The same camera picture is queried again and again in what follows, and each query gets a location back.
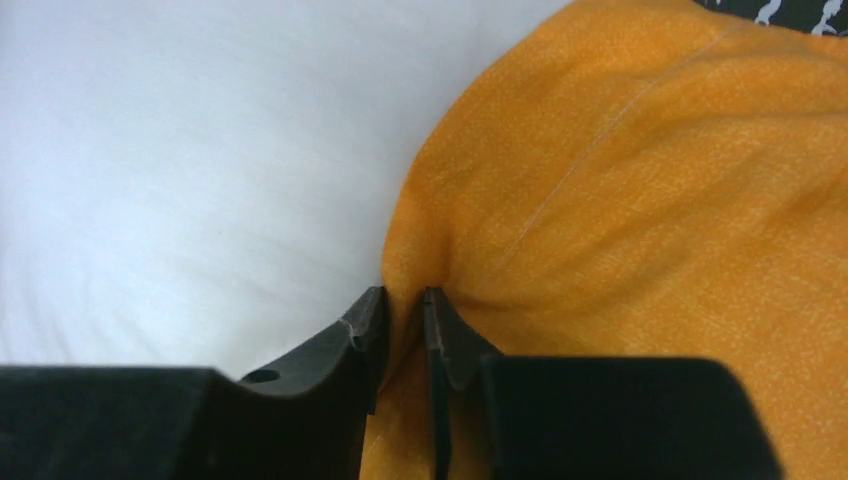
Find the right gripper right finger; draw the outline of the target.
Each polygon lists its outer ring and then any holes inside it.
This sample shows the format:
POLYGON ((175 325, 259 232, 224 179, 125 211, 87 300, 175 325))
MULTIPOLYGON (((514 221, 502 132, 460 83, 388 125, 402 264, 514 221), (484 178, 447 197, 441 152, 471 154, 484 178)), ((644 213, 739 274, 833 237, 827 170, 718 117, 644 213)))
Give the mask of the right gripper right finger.
POLYGON ((781 479, 742 384, 692 357, 507 355, 445 292, 422 298, 434 477, 453 459, 449 400, 483 420, 492 479, 781 479))

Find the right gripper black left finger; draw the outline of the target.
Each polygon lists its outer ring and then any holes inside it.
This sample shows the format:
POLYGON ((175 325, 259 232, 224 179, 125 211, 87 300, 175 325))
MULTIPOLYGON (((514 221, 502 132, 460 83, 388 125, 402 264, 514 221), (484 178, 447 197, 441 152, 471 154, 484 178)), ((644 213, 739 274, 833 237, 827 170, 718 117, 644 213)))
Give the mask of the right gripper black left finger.
POLYGON ((355 479, 388 359, 381 287, 240 380, 210 368, 5 367, 5 479, 355 479))

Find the orange printed pillowcase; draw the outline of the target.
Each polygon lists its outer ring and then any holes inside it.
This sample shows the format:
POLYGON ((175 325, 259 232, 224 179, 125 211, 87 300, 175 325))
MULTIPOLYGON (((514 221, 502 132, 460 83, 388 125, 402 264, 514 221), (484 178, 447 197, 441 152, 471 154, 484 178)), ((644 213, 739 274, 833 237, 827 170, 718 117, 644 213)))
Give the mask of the orange printed pillowcase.
POLYGON ((431 474, 414 306, 518 354, 729 365, 792 479, 847 475, 847 37, 577 1, 457 100, 385 241, 392 378, 362 475, 431 474))

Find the white pillow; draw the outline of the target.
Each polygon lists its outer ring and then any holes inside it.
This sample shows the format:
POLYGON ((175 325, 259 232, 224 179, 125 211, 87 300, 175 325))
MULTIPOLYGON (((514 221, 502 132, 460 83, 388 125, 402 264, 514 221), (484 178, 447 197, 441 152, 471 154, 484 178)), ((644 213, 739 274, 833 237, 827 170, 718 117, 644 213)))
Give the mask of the white pillow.
POLYGON ((559 1, 5 1, 1 360, 241 376, 379 280, 421 145, 559 1))

